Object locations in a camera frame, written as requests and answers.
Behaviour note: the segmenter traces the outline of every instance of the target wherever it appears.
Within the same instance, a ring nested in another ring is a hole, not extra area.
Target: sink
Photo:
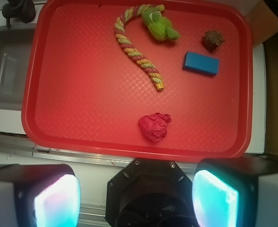
[[[21,110],[35,26],[0,26],[0,109]]]

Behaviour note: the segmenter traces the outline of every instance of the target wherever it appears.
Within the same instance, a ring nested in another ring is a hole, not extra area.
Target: tray rim
[[[238,136],[236,137],[236,140],[231,148],[222,152],[191,151],[155,147],[151,148],[138,145],[115,144],[107,142],[52,137],[47,136],[43,132],[41,132],[35,123],[35,107],[37,101],[36,97],[39,86],[34,86],[37,81],[39,82],[40,76],[35,77],[33,76],[33,74],[37,71],[40,72],[41,70],[42,58],[39,58],[37,56],[43,56],[47,33],[41,34],[39,31],[42,30],[42,27],[46,26],[47,30],[49,29],[49,23],[46,23],[46,21],[50,20],[52,17],[52,13],[49,12],[54,12],[58,8],[58,6],[62,6],[65,4],[70,4],[70,0],[47,1],[47,3],[43,6],[37,21],[22,105],[22,125],[27,136],[31,140],[41,146],[50,148],[71,150],[72,146],[72,150],[76,151],[119,155],[125,157],[175,160],[182,162],[199,162],[203,158],[240,157],[246,151],[250,143],[252,133],[252,34],[245,18],[234,8],[202,0],[187,0],[183,2],[174,0],[154,0],[153,4],[165,4],[166,9],[171,10],[174,10],[176,4],[183,4],[186,7],[184,7],[182,11],[186,11],[188,7],[198,7],[199,10],[206,8],[216,9],[213,10],[216,16],[219,16],[217,15],[219,14],[219,12],[225,12],[227,13],[228,18],[224,18],[228,20],[230,20],[231,18],[232,20],[234,20],[231,22],[238,29],[239,36],[240,34],[242,34],[244,37],[246,37],[245,40],[242,39],[239,42],[240,59],[245,59],[245,61],[240,61],[239,75],[242,75],[243,73],[247,74],[247,80],[239,80],[239,90],[242,91],[242,93],[239,94],[238,125],[241,124],[241,127],[238,127]],[[73,1],[73,4],[113,5],[112,1],[110,0],[91,0],[89,3],[86,0],[77,0]],[[131,2],[122,0],[117,2],[117,4],[115,5],[127,7],[140,4],[144,4],[144,2],[142,0],[133,0]]]

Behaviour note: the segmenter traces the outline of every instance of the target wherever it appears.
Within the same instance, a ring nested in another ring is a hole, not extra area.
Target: twisted rope
[[[115,23],[115,36],[117,41],[120,43],[121,48],[128,54],[128,56],[135,61],[144,71],[151,77],[151,80],[154,82],[158,91],[162,91],[164,89],[164,85],[162,82],[162,77],[159,74],[159,71],[156,69],[155,65],[143,56],[129,41],[129,39],[125,36],[124,26],[130,21],[132,18],[142,15],[142,13],[150,7],[157,7],[159,11],[164,11],[164,5],[141,5],[136,7],[131,7],[127,9],[124,14],[120,17],[117,17],[117,21]]]

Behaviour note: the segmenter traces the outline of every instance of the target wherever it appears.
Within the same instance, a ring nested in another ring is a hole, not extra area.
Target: blue block
[[[219,59],[187,52],[184,57],[183,69],[214,76],[218,74]]]

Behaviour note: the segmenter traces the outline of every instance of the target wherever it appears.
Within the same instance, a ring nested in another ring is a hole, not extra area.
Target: rope toy
[[[141,5],[127,9],[124,14],[117,17],[115,23],[115,36],[120,43],[120,47],[135,61],[144,71],[151,77],[158,91],[164,89],[164,84],[159,71],[155,65],[143,56],[129,41],[125,35],[125,24],[132,18],[137,16],[143,17],[144,24],[148,26],[151,34],[159,41],[166,39],[177,40],[180,34],[172,29],[172,23],[169,19],[163,17],[161,12],[164,12],[164,5]]]

